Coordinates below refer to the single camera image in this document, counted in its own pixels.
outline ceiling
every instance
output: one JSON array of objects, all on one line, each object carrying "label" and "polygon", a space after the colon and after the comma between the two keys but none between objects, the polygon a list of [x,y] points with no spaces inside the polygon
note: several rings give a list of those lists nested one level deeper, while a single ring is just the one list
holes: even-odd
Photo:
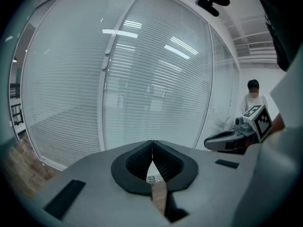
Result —
[{"label": "ceiling", "polygon": [[234,41],[240,65],[275,63],[276,51],[265,24],[265,13],[259,0],[230,0],[227,7],[214,4],[220,19]]}]

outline air vent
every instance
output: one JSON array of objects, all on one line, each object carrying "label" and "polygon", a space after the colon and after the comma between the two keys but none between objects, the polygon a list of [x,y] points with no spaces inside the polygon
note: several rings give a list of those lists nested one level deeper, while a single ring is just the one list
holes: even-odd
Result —
[{"label": "air vent", "polygon": [[248,44],[250,51],[256,50],[273,50],[274,43],[273,42],[260,42],[260,43],[252,43]]}]

